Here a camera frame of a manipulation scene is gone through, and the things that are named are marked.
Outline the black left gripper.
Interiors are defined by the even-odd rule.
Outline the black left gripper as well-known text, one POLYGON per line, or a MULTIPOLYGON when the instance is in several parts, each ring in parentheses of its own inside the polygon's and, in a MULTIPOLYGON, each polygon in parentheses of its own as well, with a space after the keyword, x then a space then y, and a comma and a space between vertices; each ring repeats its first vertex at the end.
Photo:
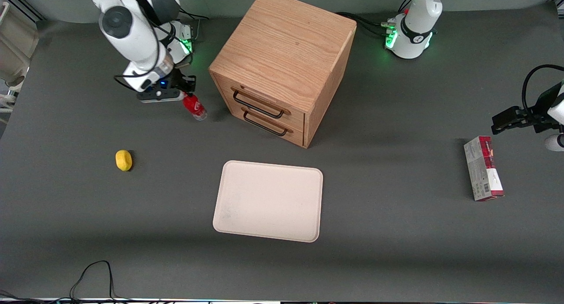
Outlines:
POLYGON ((522 89, 522 105, 520 107, 509 107, 505 111, 492 117, 491 131, 493 135, 510 129, 521 129, 532 126, 536 133, 546 130, 558 130, 563 132, 563 109, 556 107, 563 105, 563 85, 554 85, 541 93, 536 103, 529 107, 527 104, 527 89, 522 89))

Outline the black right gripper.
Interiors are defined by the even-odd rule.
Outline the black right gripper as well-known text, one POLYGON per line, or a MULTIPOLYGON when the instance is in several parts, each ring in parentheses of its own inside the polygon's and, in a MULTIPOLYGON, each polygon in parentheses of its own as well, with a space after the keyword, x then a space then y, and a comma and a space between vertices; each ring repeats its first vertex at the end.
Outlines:
POLYGON ((173 68, 162 78, 163 89, 177 89, 185 97, 193 95, 196 90, 196 76, 184 76, 179 69, 173 68))

